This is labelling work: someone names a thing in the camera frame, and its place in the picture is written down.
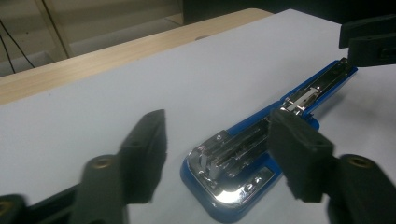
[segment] metal rivet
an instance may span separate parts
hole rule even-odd
[[[5,214],[12,207],[12,202],[0,202],[0,216]]]
[[[364,158],[361,158],[361,157],[349,157],[347,159],[347,161],[350,164],[352,164],[354,166],[358,166],[360,168],[370,168],[373,166],[373,164],[370,161],[368,161]]]
[[[250,192],[253,189],[253,185],[252,184],[247,184],[244,188],[245,192]]]
[[[95,169],[103,169],[106,168],[107,166],[111,165],[112,160],[110,158],[102,158],[97,161],[95,161],[92,165],[93,168]]]

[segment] dark background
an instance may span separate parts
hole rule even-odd
[[[395,14],[394,5],[392,0],[183,0],[183,13],[185,24],[190,24],[251,7],[272,13],[292,8],[342,24]]]

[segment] wooden surface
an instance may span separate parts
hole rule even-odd
[[[0,78],[0,105],[272,15],[246,9]]]

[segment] cable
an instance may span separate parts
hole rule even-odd
[[[20,52],[22,53],[23,57],[26,59],[26,61],[32,65],[33,68],[35,68],[35,66],[30,62],[30,60],[26,57],[26,55],[23,53],[23,50],[21,49],[20,45],[17,43],[17,41],[15,41],[15,39],[12,37],[12,35],[8,32],[6,26],[3,24],[3,22],[0,19],[0,24],[1,26],[3,26],[3,29],[6,31],[7,35],[9,36],[9,38],[11,38],[11,40],[14,42],[14,44],[18,47],[18,49],[20,50]]]
[[[12,61],[11,61],[11,58],[9,57],[8,50],[7,50],[7,47],[6,47],[6,43],[4,43],[4,40],[3,40],[3,37],[1,36],[1,34],[0,34],[0,40],[1,40],[1,43],[3,44],[4,50],[6,51],[6,55],[7,55],[9,64],[11,65],[12,72],[14,72],[14,74],[15,74],[14,65],[12,65]]]

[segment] blue stapler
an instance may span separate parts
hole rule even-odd
[[[337,92],[358,69],[347,59],[334,61],[279,101],[195,147],[183,161],[183,182],[216,221],[241,219],[281,177],[267,152],[269,114],[282,109],[319,124],[313,110]]]

